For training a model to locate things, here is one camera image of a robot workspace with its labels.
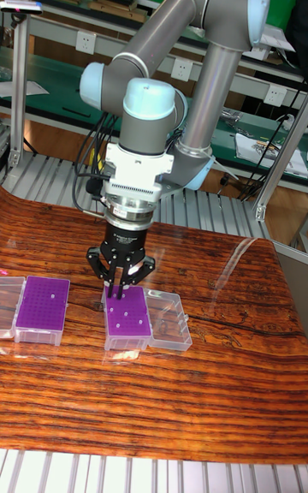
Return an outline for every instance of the purple tip rack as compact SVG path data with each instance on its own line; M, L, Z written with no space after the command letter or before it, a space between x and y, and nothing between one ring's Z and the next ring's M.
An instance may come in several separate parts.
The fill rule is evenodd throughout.
M15 322L15 342L60 345L69 280L29 276Z
M125 289L117 299L117 286L112 297L104 294L106 317L105 350L143 349L151 338L151 326L143 288Z

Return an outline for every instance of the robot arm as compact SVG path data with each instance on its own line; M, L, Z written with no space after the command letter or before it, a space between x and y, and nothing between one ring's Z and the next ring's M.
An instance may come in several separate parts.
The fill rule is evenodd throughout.
M121 241L123 259L131 259L130 264L133 253L142 254L161 193L155 181L158 175L164 173L168 182L183 187L201 185L210 160L210 140L241 54L259 42L269 5L270 0L164 0L110 65L92 63L85 69L80 96L123 117L119 144L109 144L106 155L113 173L103 196L109 224L108 240L101 246L104 256L103 250L114 240ZM210 45L182 136L173 156L165 155L166 135L181 123L185 99L172 86L149 79L188 24L205 29ZM124 234L110 233L111 228ZM132 283L133 275L123 262L117 266L125 276L121 284ZM108 276L108 281L111 285L113 278Z

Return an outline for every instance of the pipette tip box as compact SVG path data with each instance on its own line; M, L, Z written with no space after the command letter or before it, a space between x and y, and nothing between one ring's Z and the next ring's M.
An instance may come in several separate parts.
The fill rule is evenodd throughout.
M59 346L69 280L29 276L0 279L0 337Z
M118 300L117 286L111 297L107 292L105 287L105 350L145 350L149 345L184 352L192 345L178 294L130 286Z

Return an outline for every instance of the wood grain surface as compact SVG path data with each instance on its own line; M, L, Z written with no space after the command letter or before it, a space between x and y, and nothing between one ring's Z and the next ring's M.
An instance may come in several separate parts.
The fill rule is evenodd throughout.
M60 347L0 340L0 447L308 462L308 345L270 241L155 223L145 287L176 292L186 353L104 352L104 223L0 188L0 272L71 281Z

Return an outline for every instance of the white power outlet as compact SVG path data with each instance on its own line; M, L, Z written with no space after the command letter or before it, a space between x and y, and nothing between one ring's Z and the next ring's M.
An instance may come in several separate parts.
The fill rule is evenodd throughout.
M183 80L187 82L189 75L192 72L193 62L189 62L187 59L175 59L174 66L171 72L171 78Z
M283 86L273 86L271 84L264 98L264 103L274 105L275 107L280 107L286 95L287 88L284 88Z
M76 50L83 51L85 54L94 54L96 34L88 31L78 31L76 40Z

